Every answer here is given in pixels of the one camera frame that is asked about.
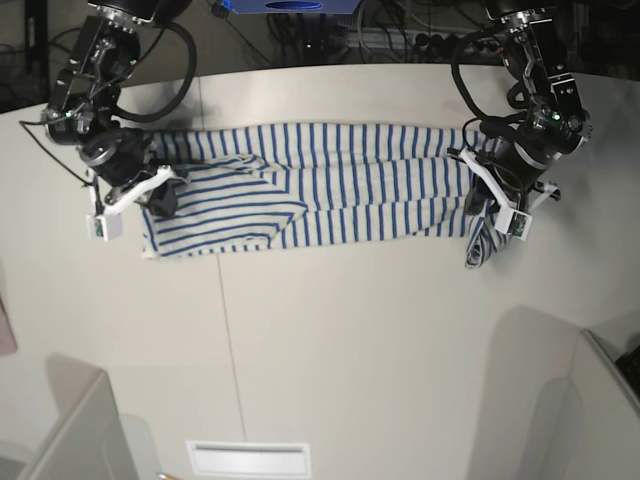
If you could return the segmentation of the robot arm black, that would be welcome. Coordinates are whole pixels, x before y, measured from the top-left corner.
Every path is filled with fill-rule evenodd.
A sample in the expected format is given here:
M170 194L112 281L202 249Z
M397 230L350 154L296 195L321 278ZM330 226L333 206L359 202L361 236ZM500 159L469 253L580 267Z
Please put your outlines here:
M506 199L526 210L528 194L560 157L570 155L590 137L592 123L567 67L566 48L547 1L488 1L491 25L462 37L451 56L454 83L480 131L495 139L494 153L479 153ZM495 116L473 99L461 63L468 48L484 39L499 43L503 63L515 80L507 93L513 112Z
M41 122L49 140L79 150L96 179L111 188L106 205L118 206L138 186L133 200L152 215L168 218L177 210L176 186L184 176L152 159L153 141L141 125L172 113L195 77L197 47L177 18L187 1L94 1L60 71ZM118 104L121 85L142 62L138 30L150 26L175 33L187 50L187 69L175 96L153 113L133 113Z

